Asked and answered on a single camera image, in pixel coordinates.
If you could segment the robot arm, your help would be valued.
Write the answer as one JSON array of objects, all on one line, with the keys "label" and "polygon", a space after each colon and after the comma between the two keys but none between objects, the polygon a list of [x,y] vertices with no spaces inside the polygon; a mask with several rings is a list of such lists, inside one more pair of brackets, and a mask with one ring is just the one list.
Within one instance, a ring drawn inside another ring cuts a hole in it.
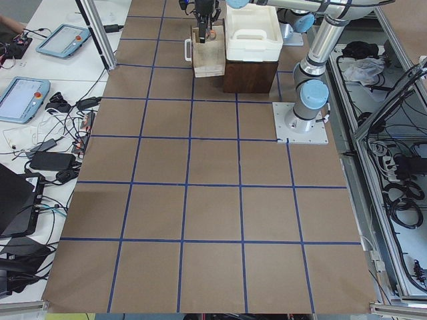
[{"label": "robot arm", "polygon": [[[199,28],[197,38],[202,43],[207,39],[215,39],[213,23],[220,18],[222,12],[219,1],[180,1],[179,6],[186,15],[194,15]],[[314,14],[291,9],[276,9],[275,12],[284,45],[302,46],[302,34],[314,24]]]},{"label": "robot arm", "polygon": [[284,117],[286,126],[296,133],[311,131],[316,116],[327,103],[329,89],[322,81],[326,62],[336,46],[345,26],[355,19],[369,14],[374,8],[387,5],[389,1],[253,1],[256,5],[270,5],[323,13],[324,18],[307,55],[296,64],[293,72],[296,86],[296,102]]}]

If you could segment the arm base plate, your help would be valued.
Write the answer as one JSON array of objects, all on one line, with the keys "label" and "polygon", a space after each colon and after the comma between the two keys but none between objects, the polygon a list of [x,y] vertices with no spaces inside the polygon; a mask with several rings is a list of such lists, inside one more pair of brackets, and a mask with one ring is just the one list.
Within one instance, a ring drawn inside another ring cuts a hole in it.
[{"label": "arm base plate", "polygon": [[325,123],[320,111],[315,119],[306,121],[294,114],[294,103],[273,102],[272,107],[278,143],[328,144]]}]

